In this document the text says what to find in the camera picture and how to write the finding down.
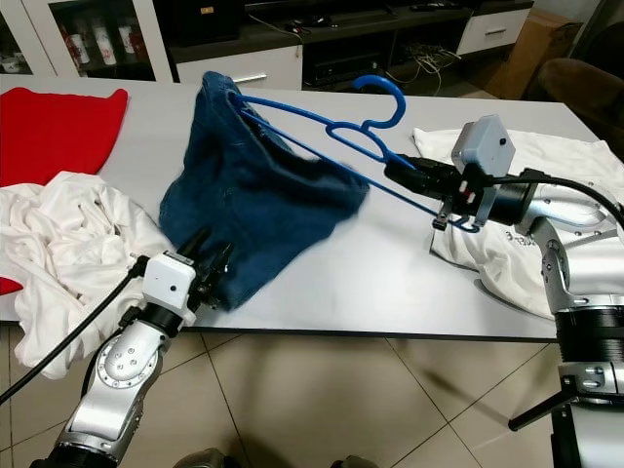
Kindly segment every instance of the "blue plastic hanger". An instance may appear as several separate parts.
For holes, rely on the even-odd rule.
[[[381,77],[381,76],[376,76],[376,75],[365,75],[365,76],[361,76],[360,78],[356,79],[353,82],[353,87],[357,90],[361,89],[363,86],[365,85],[375,85],[378,86],[380,88],[383,88],[384,90],[386,90],[388,93],[390,93],[392,96],[394,96],[395,101],[397,102],[397,110],[395,110],[394,114],[392,115],[392,117],[390,117],[390,119],[385,120],[385,121],[376,121],[376,120],[365,120],[361,125],[358,124],[354,124],[352,122],[334,122],[331,119],[328,119],[327,117],[324,117],[322,115],[319,114],[315,114],[314,112],[310,112],[309,110],[305,110],[305,109],[301,109],[299,107],[294,107],[292,105],[288,105],[288,104],[284,104],[282,102],[277,102],[275,100],[270,100],[270,99],[264,99],[262,97],[253,97],[253,96],[245,96],[245,95],[235,95],[234,96],[234,104],[237,107],[238,112],[253,120],[254,122],[257,122],[258,125],[271,130],[272,132],[276,133],[277,135],[279,135],[280,137],[287,139],[288,141],[293,142],[294,144],[310,151],[312,154],[314,154],[315,156],[318,156],[321,159],[324,159],[326,161],[328,161],[329,163],[332,163],[336,166],[339,166],[341,169],[343,169],[344,171],[347,171],[348,173],[352,174],[355,177],[358,177],[361,180],[364,180],[365,182],[367,182],[368,184],[377,187],[380,190],[383,190],[386,193],[389,193],[390,195],[393,195],[395,197],[397,197],[399,200],[402,200],[410,205],[412,205],[413,207],[418,208],[419,210],[422,210],[426,213],[428,213],[429,215],[432,216],[436,216],[437,213],[433,210],[431,210],[428,207],[425,207],[424,205],[421,205],[417,202],[414,202],[413,200],[401,195],[400,193],[392,190],[391,188],[386,187],[385,185],[382,185],[381,183],[365,176],[362,175],[360,173],[358,173],[357,171],[354,171],[353,169],[349,168],[348,166],[335,161],[334,159],[330,158],[329,156],[317,151],[316,149],[312,148],[311,146],[309,146],[308,144],[299,141],[298,139],[294,138],[293,136],[290,136],[289,134],[286,134],[285,132],[281,131],[280,129],[273,127],[271,124],[269,124],[268,122],[254,116],[253,114],[251,114],[251,112],[249,112],[245,106],[243,105],[244,102],[250,102],[250,103],[254,103],[254,104],[260,104],[260,105],[266,105],[268,107],[273,107],[276,109],[280,109],[280,110],[284,110],[286,112],[290,112],[292,114],[296,114],[296,115],[300,115],[301,117],[305,117],[307,119],[311,119],[314,120],[316,122],[319,122],[321,124],[325,125],[325,131],[328,134],[328,136],[332,137],[333,139],[336,139],[338,141],[340,141],[343,144],[346,144],[347,146],[349,146],[350,148],[355,149],[356,151],[359,151],[360,153],[372,158],[375,161],[387,164],[390,160],[394,160],[400,164],[403,164],[404,166],[417,171],[417,168],[414,167],[414,165],[412,163],[410,163],[408,160],[402,158],[401,156],[399,156],[397,153],[395,153],[394,151],[391,151],[386,144],[381,140],[381,138],[379,138],[379,136],[377,136],[376,134],[374,134],[370,128],[376,128],[376,129],[390,129],[392,127],[394,127],[395,125],[397,125],[399,123],[399,121],[401,121],[401,119],[403,118],[404,114],[406,113],[406,99],[403,96],[403,93],[401,92],[401,90],[391,81]],[[335,131],[338,129],[349,129],[349,130],[353,130],[356,132],[361,133],[362,135],[368,137],[369,139],[371,139],[376,146],[379,148],[379,150],[381,151],[381,155],[375,154],[372,151],[367,150],[366,148],[363,148],[362,146],[360,146],[357,143],[354,143],[353,141],[338,135]],[[464,223],[467,221],[467,218],[462,218],[462,219],[458,219],[455,221],[450,221],[449,224],[451,224],[452,226],[461,229],[462,231],[466,231],[466,232],[479,232],[479,228],[476,226],[464,226]]]

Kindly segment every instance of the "drawer handle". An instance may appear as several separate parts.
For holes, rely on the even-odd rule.
[[[266,80],[266,73],[258,73],[257,75],[245,76],[243,78],[235,78],[234,83],[249,83],[250,81]]]
[[[490,36],[491,34],[498,34],[499,32],[505,32],[506,30],[506,27],[496,27],[495,29],[488,29],[486,31],[486,36]]]

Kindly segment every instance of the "hanger hook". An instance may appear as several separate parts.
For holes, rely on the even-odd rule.
[[[386,121],[380,122],[377,120],[365,120],[362,124],[362,130],[365,131],[369,127],[374,127],[376,129],[389,129],[397,125],[406,113],[406,98],[403,96],[403,92],[397,85],[382,76],[364,75],[353,82],[353,87],[356,90],[359,90],[366,85],[378,86],[394,96],[394,99],[397,102],[397,110],[395,110],[392,117]]]

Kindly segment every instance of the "red cloth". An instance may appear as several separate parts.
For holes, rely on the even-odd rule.
[[[61,171],[96,174],[119,135],[128,93],[50,95],[13,88],[0,96],[0,186],[47,184]],[[21,289],[0,278],[0,294]]]

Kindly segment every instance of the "cardboard box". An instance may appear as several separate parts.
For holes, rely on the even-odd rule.
[[[466,66],[466,78],[498,98],[520,99],[545,61],[567,56],[581,26],[581,22],[533,8],[508,58],[476,59]]]

